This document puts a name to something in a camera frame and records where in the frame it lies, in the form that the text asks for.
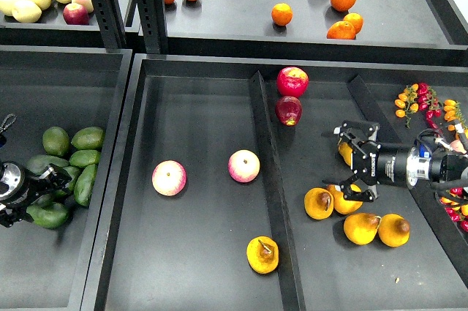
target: shelf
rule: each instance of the shelf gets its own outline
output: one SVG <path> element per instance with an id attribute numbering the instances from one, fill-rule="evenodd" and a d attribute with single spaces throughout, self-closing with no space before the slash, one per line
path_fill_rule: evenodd
<path id="1" fill-rule="evenodd" d="M 124 22 L 128 21 L 126 33 L 137 34 L 140 22 L 133 19 L 135 12 L 129 12 L 131 0 L 118 0 L 118 3 L 121 17 Z M 0 25 L 5 28 L 2 30 L 2 43 L 102 48 L 103 41 L 94 12 L 89 15 L 89 25 L 68 25 L 63 18 L 65 6 L 52 0 L 52 5 L 42 12 L 36 23 L 19 23 L 0 12 Z"/>
<path id="2" fill-rule="evenodd" d="M 360 209 L 394 211 L 410 221 L 411 239 L 397 249 L 378 238 L 357 247 L 344 236 L 343 216 L 314 221 L 303 209 L 303 196 L 322 186 L 323 179 L 350 175 L 335 155 L 336 139 L 322 134 L 345 119 L 366 119 L 350 93 L 349 82 L 357 74 L 386 110 L 391 92 L 402 85 L 415 80 L 444 85 L 450 78 L 460 88 L 466 69 L 303 61 L 311 78 L 301 97 L 303 118 L 285 129 L 272 106 L 278 98 L 276 75 L 291 64 L 136 55 L 84 307 L 245 310 L 262 309 L 266 299 L 269 310 L 466 306 L 466 264 L 454 256 L 463 256 L 467 241 L 428 192 L 424 200 L 434 206 L 421 208 L 409 190 L 379 186 L 378 201 Z M 255 86 L 261 80 L 252 79 L 257 71 L 265 89 Z M 266 126 L 259 127 L 256 117 L 267 110 L 254 96 L 261 91 L 270 112 L 264 114 Z M 227 161 L 245 148 L 258 151 L 262 169 L 251 184 L 241 185 L 230 178 Z M 274 165 L 265 154 L 276 151 L 280 173 L 273 176 Z M 151 185 L 152 171 L 163 160 L 186 167 L 188 184 L 178 197 L 162 197 Z M 446 244 L 434 221 L 458 246 Z M 245 249 L 263 234 L 282 241 L 282 257 L 277 272 L 260 277 L 250 269 Z"/>
<path id="3" fill-rule="evenodd" d="M 89 209 L 70 201 L 72 219 L 56 230 L 29 222 L 1 229 L 4 276 L 0 310 L 78 310 L 97 229 L 102 196 L 130 63 L 130 51 L 1 46 L 0 108 L 17 121 L 4 133 L 1 159 L 22 165 L 44 154 L 42 134 L 63 127 L 106 129 Z"/>

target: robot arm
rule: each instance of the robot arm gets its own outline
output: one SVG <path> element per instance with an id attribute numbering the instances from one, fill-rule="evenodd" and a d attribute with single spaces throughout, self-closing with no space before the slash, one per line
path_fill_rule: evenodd
<path id="1" fill-rule="evenodd" d="M 418 180 L 426 180 L 438 195 L 448 197 L 457 206 L 468 204 L 467 199 L 445 192 L 468 187 L 468 156 L 453 150 L 440 132 L 426 130 L 414 145 L 407 146 L 376 142 L 378 129 L 377 123 L 344 121 L 334 131 L 339 136 L 339 153 L 352 170 L 351 177 L 339 182 L 345 199 L 373 202 L 377 199 L 376 184 L 411 189 Z M 462 145 L 468 149 L 463 128 L 456 124 L 456 129 Z M 351 189 L 351 184 L 359 179 L 369 186 L 367 190 Z"/>

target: pear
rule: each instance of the pear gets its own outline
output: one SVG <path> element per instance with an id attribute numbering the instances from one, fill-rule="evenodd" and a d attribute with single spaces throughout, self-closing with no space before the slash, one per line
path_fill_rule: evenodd
<path id="1" fill-rule="evenodd" d="M 410 240 L 410 223 L 399 214 L 386 214 L 377 230 L 383 244 L 400 247 Z"/>
<path id="2" fill-rule="evenodd" d="M 310 217 L 323 220 L 333 212 L 333 196 L 323 188 L 312 188 L 304 197 L 304 207 Z"/>
<path id="3" fill-rule="evenodd" d="M 355 184 L 351 184 L 351 189 L 355 192 L 361 191 L 361 189 Z M 351 214 L 363 205 L 362 201 L 345 200 L 344 193 L 338 190 L 336 188 L 336 185 L 328 185 L 327 190 L 332 194 L 333 206 L 335 210 L 340 214 Z"/>
<path id="4" fill-rule="evenodd" d="M 376 214 L 351 214 L 344 220 L 344 234 L 357 245 L 366 245 L 374 240 L 381 216 Z"/>

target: green avocado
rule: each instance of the green avocado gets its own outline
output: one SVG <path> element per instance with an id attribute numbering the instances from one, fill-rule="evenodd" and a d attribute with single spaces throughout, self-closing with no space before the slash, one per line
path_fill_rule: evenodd
<path id="1" fill-rule="evenodd" d="M 69 216 L 68 209 L 61 203 L 51 203 L 46 207 L 30 205 L 26 212 L 32 217 L 34 223 L 48 229 L 60 227 Z"/>
<path id="2" fill-rule="evenodd" d="M 26 168 L 36 175 L 41 175 L 49 164 L 67 167 L 68 161 L 52 155 L 36 155 L 28 160 Z"/>
<path id="3" fill-rule="evenodd" d="M 104 143 L 105 132 L 99 127 L 87 127 L 79 130 L 72 138 L 72 145 L 77 150 L 99 150 Z"/>

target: cherry tomato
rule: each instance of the cherry tomato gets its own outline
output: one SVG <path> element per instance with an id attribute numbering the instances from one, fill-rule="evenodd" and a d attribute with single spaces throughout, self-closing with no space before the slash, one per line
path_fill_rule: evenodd
<path id="1" fill-rule="evenodd" d="M 468 221 L 461 221 L 460 228 L 463 229 L 465 232 L 468 232 Z"/>
<path id="2" fill-rule="evenodd" d="M 427 109 L 429 107 L 429 104 L 427 102 L 422 102 L 421 104 L 419 104 L 419 109 L 421 111 L 424 111 L 425 109 Z"/>
<path id="3" fill-rule="evenodd" d="M 422 102 L 427 101 L 427 95 L 422 95 L 418 98 L 418 102 L 421 104 Z"/>
<path id="4" fill-rule="evenodd" d="M 456 105 L 456 101 L 455 100 L 452 100 L 452 99 L 446 99 L 444 101 L 444 105 L 445 106 L 455 106 Z"/>
<path id="5" fill-rule="evenodd" d="M 447 122 L 453 121 L 454 119 L 456 119 L 455 116 L 449 116 L 449 117 L 447 117 L 447 115 L 444 116 L 444 120 L 446 120 Z"/>
<path id="6" fill-rule="evenodd" d="M 415 102 L 414 104 L 411 104 L 411 106 L 409 107 L 409 109 L 410 109 L 412 112 L 418 112 L 418 110 L 419 110 L 419 105 Z"/>
<path id="7" fill-rule="evenodd" d="M 457 196 L 463 195 L 463 188 L 452 188 L 450 189 L 450 193 L 455 194 Z"/>
<path id="8" fill-rule="evenodd" d="M 431 119 L 426 119 L 426 122 L 430 126 L 430 128 L 432 128 L 434 130 L 439 128 Z"/>
<path id="9" fill-rule="evenodd" d="M 408 96 L 404 93 L 401 93 L 398 95 L 398 98 L 401 100 L 401 101 L 408 101 Z"/>
<path id="10" fill-rule="evenodd" d="M 395 114 L 397 117 L 402 118 L 402 117 L 405 117 L 407 113 L 404 112 L 404 110 L 396 110 Z"/>
<path id="11" fill-rule="evenodd" d="M 395 105 L 398 106 L 399 108 L 404 108 L 406 106 L 406 104 L 400 99 L 395 100 Z"/>

